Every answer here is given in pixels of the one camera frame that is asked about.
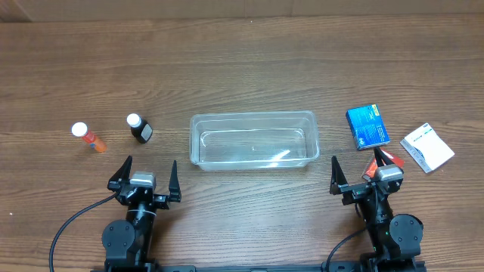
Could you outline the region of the white box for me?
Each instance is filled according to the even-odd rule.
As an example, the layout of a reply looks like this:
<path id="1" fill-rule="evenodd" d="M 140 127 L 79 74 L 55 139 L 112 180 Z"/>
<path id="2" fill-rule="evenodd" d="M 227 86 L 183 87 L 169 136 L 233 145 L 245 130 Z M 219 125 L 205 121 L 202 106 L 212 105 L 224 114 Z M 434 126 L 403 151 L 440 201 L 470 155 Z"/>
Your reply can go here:
<path id="1" fill-rule="evenodd" d="M 455 155 L 429 123 L 405 136 L 400 144 L 425 173 L 435 171 Z"/>

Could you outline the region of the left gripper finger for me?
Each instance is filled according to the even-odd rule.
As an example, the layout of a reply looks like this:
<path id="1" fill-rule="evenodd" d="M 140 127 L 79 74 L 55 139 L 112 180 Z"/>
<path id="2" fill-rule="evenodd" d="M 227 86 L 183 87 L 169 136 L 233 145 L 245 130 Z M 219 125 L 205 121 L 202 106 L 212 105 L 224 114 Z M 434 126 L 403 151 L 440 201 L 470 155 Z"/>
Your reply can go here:
<path id="1" fill-rule="evenodd" d="M 132 156 L 128 156 L 123 165 L 110 178 L 112 182 L 128 182 L 132 167 Z"/>
<path id="2" fill-rule="evenodd" d="M 177 162 L 174 160 L 172 164 L 172 170 L 169 179 L 169 192 L 171 196 L 180 196 L 181 189 L 179 186 L 178 181 L 178 171 L 177 171 Z"/>

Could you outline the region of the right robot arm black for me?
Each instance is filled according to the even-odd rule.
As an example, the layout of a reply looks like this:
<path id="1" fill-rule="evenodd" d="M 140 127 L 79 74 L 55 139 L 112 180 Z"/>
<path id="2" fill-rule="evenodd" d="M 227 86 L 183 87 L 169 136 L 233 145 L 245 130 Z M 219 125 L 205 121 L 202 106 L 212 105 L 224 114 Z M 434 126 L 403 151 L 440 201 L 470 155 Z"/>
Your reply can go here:
<path id="1" fill-rule="evenodd" d="M 336 271 L 331 260 L 337 250 L 352 238 L 367 232 L 373 252 L 360 255 L 349 266 L 353 271 L 408 271 L 423 272 L 426 265 L 417 261 L 420 242 L 424 234 L 422 221 L 410 214 L 394 215 L 388 196 L 402 186 L 404 171 L 379 148 L 374 148 L 377 169 L 365 183 L 348 184 L 346 176 L 335 156 L 331 158 L 330 193 L 342 195 L 343 205 L 355 205 L 357 214 L 365 227 L 341 240 L 330 252 L 323 271 Z"/>

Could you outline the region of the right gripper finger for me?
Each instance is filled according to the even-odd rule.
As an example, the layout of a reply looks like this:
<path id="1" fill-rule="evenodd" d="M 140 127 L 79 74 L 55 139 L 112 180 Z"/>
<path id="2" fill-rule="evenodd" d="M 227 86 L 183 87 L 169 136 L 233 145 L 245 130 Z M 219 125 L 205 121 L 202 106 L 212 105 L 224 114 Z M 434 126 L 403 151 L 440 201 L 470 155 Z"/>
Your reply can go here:
<path id="1" fill-rule="evenodd" d="M 331 171 L 330 185 L 332 187 L 345 187 L 348 185 L 346 176 L 344 175 L 336 156 L 332 156 L 331 158 Z"/>
<path id="2" fill-rule="evenodd" d="M 379 148 L 374 148 L 375 162 L 378 167 L 389 165 L 389 157 Z"/>

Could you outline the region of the orange bottle white cap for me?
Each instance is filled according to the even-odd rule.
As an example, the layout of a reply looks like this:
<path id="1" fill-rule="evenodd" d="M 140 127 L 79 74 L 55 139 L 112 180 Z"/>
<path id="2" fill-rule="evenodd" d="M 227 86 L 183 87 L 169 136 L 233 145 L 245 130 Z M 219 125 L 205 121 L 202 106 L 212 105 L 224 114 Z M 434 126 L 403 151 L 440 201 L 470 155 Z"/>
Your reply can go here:
<path id="1" fill-rule="evenodd" d="M 84 122 L 76 122 L 73 124 L 71 133 L 75 137 L 83 139 L 84 142 L 99 153 L 104 153 L 107 150 L 106 144 Z"/>

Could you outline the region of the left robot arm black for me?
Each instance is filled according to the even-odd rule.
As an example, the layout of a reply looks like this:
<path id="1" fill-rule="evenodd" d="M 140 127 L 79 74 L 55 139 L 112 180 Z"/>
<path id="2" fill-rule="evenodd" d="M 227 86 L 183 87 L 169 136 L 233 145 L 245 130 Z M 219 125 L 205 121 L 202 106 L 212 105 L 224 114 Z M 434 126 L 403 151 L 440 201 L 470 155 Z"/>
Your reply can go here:
<path id="1" fill-rule="evenodd" d="M 109 179 L 107 189 L 127 208 L 126 218 L 109 223 L 102 233 L 105 271 L 155 271 L 158 263 L 148 258 L 157 211 L 168 210 L 182 200 L 177 163 L 172 164 L 169 193 L 158 194 L 153 172 L 131 174 L 132 157 Z"/>

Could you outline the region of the dark bottle white cap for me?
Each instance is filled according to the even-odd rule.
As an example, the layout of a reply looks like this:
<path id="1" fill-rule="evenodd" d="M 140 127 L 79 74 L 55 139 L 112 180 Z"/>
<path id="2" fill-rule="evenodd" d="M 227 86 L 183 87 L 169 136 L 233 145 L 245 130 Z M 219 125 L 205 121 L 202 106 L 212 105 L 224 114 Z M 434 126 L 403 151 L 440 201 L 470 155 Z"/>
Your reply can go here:
<path id="1" fill-rule="evenodd" d="M 145 119 L 141 118 L 137 113 L 130 113 L 126 117 L 126 121 L 130 126 L 132 135 L 140 144 L 146 144 L 150 140 L 153 129 Z"/>

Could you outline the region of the blue box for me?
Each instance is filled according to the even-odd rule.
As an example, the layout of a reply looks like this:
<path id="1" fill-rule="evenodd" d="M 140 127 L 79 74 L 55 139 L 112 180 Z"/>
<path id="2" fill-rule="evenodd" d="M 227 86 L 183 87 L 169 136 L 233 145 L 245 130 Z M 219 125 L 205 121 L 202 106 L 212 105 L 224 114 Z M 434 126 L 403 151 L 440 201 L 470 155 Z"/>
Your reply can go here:
<path id="1" fill-rule="evenodd" d="M 390 142 L 377 104 L 349 109 L 346 111 L 346 119 L 357 150 L 379 147 Z"/>

